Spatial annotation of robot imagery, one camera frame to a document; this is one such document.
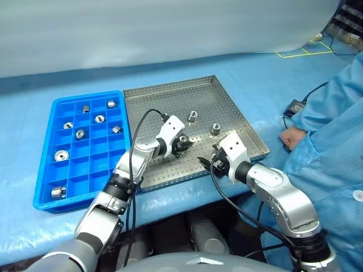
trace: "white wall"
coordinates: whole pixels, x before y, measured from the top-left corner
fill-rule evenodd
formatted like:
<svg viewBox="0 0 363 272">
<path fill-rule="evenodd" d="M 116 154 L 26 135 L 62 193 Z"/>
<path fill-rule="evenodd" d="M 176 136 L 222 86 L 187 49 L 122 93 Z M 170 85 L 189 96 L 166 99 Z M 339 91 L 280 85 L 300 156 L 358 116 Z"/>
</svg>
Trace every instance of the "white wall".
<svg viewBox="0 0 363 272">
<path fill-rule="evenodd" d="M 339 0 L 0 0 L 0 77 L 302 46 Z"/>
</svg>

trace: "blue plastic sheet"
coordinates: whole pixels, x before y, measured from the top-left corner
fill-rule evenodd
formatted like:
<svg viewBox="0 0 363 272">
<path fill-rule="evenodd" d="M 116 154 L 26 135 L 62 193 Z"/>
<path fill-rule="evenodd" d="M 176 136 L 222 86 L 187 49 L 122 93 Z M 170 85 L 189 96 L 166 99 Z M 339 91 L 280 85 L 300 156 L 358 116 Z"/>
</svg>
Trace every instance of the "blue plastic sheet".
<svg viewBox="0 0 363 272">
<path fill-rule="evenodd" d="M 350 63 L 321 54 L 283 59 L 276 54 L 235 54 L 115 69 L 69 71 L 0 79 L 0 265 L 46 253 L 71 238 L 84 210 L 49 214 L 32 206 L 50 107 L 59 97 L 124 90 L 215 74 L 271 153 L 263 163 L 281 168 L 288 153 L 278 135 L 281 115 Z M 247 190 L 224 178 L 229 196 Z M 219 200 L 208 176 L 141 193 L 140 226 Z"/>
</svg>

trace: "metal bushing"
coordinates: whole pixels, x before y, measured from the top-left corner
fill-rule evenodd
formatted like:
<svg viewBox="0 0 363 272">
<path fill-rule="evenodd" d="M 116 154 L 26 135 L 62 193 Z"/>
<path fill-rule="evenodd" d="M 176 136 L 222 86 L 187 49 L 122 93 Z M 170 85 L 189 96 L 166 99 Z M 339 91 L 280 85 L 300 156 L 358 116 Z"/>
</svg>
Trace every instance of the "metal bushing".
<svg viewBox="0 0 363 272">
<path fill-rule="evenodd" d="M 195 110 L 192 110 L 189 114 L 188 121 L 189 122 L 195 122 L 197 120 L 198 113 Z"/>
<path fill-rule="evenodd" d="M 50 193 L 52 199 L 62 199 L 66 197 L 66 186 L 54 187 Z"/>
<path fill-rule="evenodd" d="M 219 135 L 221 133 L 221 125 L 214 123 L 210 128 L 210 133 L 212 133 L 213 135 Z"/>
<path fill-rule="evenodd" d="M 107 101 L 107 107 L 109 108 L 109 109 L 112 109 L 112 108 L 115 108 L 116 107 L 116 102 L 114 101 L 114 100 L 108 100 Z"/>
<path fill-rule="evenodd" d="M 86 131 L 84 129 L 79 129 L 77 130 L 77 132 L 75 133 L 75 138 L 77 140 L 82 139 L 84 136 L 86 135 Z"/>
<path fill-rule="evenodd" d="M 64 161 L 64 160 L 68 160 L 69 158 L 69 154 L 67 151 L 65 150 L 59 150 L 55 153 L 54 155 L 54 159 L 56 162 L 61 162 L 61 161 Z"/>
<path fill-rule="evenodd" d="M 87 113 L 87 112 L 90 112 L 90 106 L 88 106 L 88 105 L 84 105 L 84 106 L 82 107 L 82 113 Z"/>
<path fill-rule="evenodd" d="M 186 135 L 182 135 L 179 137 L 179 141 L 181 141 L 181 143 L 187 143 L 189 141 L 189 137 Z"/>
<path fill-rule="evenodd" d="M 114 126 L 113 129 L 112 129 L 112 132 L 115 133 L 115 134 L 120 133 L 121 128 L 119 126 Z"/>
<path fill-rule="evenodd" d="M 72 122 L 67 122 L 64 124 L 63 126 L 64 129 L 71 129 L 73 128 L 73 123 Z"/>
<path fill-rule="evenodd" d="M 96 123 L 102 123 L 102 122 L 104 122 L 106 120 L 106 118 L 103 116 L 103 115 L 97 115 L 96 117 L 95 117 L 95 121 L 96 121 Z"/>
</svg>

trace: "person in blue cleanroom suit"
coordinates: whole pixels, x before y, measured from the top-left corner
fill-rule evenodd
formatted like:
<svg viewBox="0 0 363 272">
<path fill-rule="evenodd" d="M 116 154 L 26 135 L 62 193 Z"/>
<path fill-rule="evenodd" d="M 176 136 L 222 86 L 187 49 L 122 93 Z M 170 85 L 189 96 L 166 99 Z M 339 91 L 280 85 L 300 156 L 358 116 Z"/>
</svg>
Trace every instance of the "person in blue cleanroom suit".
<svg viewBox="0 0 363 272">
<path fill-rule="evenodd" d="M 312 200 L 328 231 L 343 271 L 363 271 L 363 53 L 323 88 L 310 95 L 307 105 L 282 132 L 292 150 L 283 171 Z M 240 206 L 256 214 L 259 200 Z M 261 221 L 277 227 L 264 205 Z M 268 233 L 263 247 L 280 241 Z M 292 269 L 288 250 L 265 252 L 275 266 Z"/>
</svg>

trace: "stainless steel tray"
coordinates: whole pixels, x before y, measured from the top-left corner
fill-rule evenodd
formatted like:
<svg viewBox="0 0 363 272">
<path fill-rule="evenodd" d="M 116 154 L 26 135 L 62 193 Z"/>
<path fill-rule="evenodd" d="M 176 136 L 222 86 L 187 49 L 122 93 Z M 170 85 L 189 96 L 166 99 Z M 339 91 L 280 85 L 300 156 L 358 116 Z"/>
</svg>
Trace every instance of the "stainless steel tray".
<svg viewBox="0 0 363 272">
<path fill-rule="evenodd" d="M 170 156 L 151 162 L 144 174 L 142 190 L 158 189 L 207 174 L 197 157 L 210 159 L 213 153 L 212 145 L 232 131 L 238 133 L 252 161 L 259 160 L 269 153 L 268 147 L 214 75 L 125 90 L 124 95 L 132 135 L 143 114 L 154 108 L 181 119 L 185 124 L 186 135 L 194 142 L 180 159 Z M 197 121 L 194 123 L 189 123 L 187 119 L 190 111 L 198 113 Z M 213 123 L 222 126 L 217 137 L 210 134 Z M 143 142 L 155 137 L 161 126 L 160 117 L 150 113 L 139 130 L 138 141 Z"/>
</svg>

